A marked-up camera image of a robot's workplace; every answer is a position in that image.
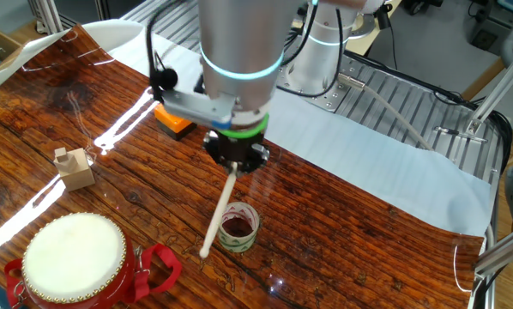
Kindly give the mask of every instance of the wooden stick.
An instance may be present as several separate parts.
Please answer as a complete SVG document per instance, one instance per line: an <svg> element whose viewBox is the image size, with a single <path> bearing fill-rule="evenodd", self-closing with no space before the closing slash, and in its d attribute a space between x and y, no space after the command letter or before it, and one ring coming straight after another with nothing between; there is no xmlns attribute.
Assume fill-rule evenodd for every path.
<svg viewBox="0 0 513 309"><path fill-rule="evenodd" d="M224 189L222 190L222 194L220 194L219 202L216 204L216 209L214 210L213 219L211 219L211 224L209 224L207 229L207 234L205 234L205 240L203 241L203 247L199 251L199 256L201 258L206 258L208 256L208 252L213 244L214 236L219 230L220 220L222 219L222 215L226 210L226 206L228 205L228 201L230 200L230 195L232 194L233 186L236 183L238 172L238 163L232 163L232 171L228 175L228 179L226 180L226 184L224 185Z"/></svg>

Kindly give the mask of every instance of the glowing blue ring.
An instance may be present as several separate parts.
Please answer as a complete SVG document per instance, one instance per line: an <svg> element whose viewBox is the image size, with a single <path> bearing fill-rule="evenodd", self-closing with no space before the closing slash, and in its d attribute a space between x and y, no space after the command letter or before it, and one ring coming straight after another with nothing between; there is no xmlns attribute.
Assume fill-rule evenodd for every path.
<svg viewBox="0 0 513 309"><path fill-rule="evenodd" d="M280 67L281 61L283 60L283 52L282 52L280 58L277 59L275 64L272 64L272 66L267 68L267 69L264 69L264 70L258 71L258 72L254 72L254 73L235 73L235 72L230 72L229 70L224 70L221 67L219 67L218 65L213 64L207 58L207 56L205 56L205 52L203 52L203 48L201 48L201 50L202 50L203 59L205 59L205 62L211 68L213 68L213 70L215 70L217 73L219 73L219 74L221 74L223 76L230 77L230 78L233 78L233 79L237 79L237 80L240 80L240 81L250 81L250 80L257 79L257 78L268 76L271 73L275 72Z"/></svg>
<svg viewBox="0 0 513 309"><path fill-rule="evenodd" d="M327 43L327 42L323 42L319 39L316 39L314 38L313 36L311 35L308 35L308 37L313 40L314 42L318 43L318 44L321 44L321 45L326 45L326 46L338 46L339 44L338 43ZM348 42L349 39L345 39L344 42L342 42L342 44L346 44Z"/></svg>

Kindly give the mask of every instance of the small drum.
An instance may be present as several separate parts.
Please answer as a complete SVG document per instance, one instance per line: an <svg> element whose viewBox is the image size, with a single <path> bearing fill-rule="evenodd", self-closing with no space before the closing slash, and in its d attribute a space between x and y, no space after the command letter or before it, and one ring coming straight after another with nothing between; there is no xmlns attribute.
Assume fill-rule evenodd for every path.
<svg viewBox="0 0 513 309"><path fill-rule="evenodd" d="M137 276L139 282L138 276L144 276L146 288L142 290L149 291L149 264L156 249L160 249L160 256L167 255L169 263L164 262L173 268L167 279L169 288L181 269L169 248L154 246L136 257L129 237L109 219L87 213L66 215L39 230L27 247L21 260L23 282L12 288L18 299L15 305L23 301L24 291L45 309L111 308L120 300L134 302L145 295L135 296L133 279ZM146 265L142 265L142 259L137 260L144 254ZM10 290L13 282L9 272L15 266L8 267L5 273Z"/></svg>

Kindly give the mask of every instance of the wood grain surface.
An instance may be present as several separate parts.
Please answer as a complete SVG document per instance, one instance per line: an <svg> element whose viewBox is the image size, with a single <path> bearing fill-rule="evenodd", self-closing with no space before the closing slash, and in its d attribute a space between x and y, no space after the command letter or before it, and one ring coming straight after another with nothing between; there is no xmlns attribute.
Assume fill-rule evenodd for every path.
<svg viewBox="0 0 513 309"><path fill-rule="evenodd" d="M268 166L239 179L231 198L259 212L256 243L234 254L216 240L202 261L226 180L201 149L205 129L175 142L152 113L136 124L148 102L118 129L136 125L113 149L94 145L147 86L75 27L0 87L2 286L3 266L39 228L89 211L114 220L135 245L168 245L184 266L172 289L130 308L467 307L482 238L431 227L270 143ZM57 194L51 160L61 147L87 148L95 185ZM156 264L151 274L157 283L168 270Z"/></svg>

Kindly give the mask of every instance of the red strap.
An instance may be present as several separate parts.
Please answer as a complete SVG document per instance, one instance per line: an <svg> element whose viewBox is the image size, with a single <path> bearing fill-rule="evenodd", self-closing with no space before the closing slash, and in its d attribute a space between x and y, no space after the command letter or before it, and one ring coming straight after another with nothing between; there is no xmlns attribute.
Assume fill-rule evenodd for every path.
<svg viewBox="0 0 513 309"><path fill-rule="evenodd" d="M16 297L16 295L21 295L22 292L24 291L24 287L22 287L22 289L18 290L18 288L20 288L18 283L20 283L21 280L16 279L13 276L11 276L10 272L13 270L21 270L21 268L22 268L22 259L19 258L19 259L16 259L16 260L11 261L8 264L6 264L5 269L4 269L5 277L7 277L7 299L9 300L9 305L12 308L16 308L21 304L20 301L18 300L18 298Z"/></svg>
<svg viewBox="0 0 513 309"><path fill-rule="evenodd" d="M150 290L148 278L150 275L149 269L150 264L152 263L153 253L157 254L168 268L172 268L172 273L160 286ZM142 297L148 296L150 293L163 293L169 288L172 288L182 271L182 264L174 256L172 250L162 244L157 244L144 250L141 255L141 260L142 270L137 271L134 287L128 291L124 298L124 301L130 304L137 302Z"/></svg>

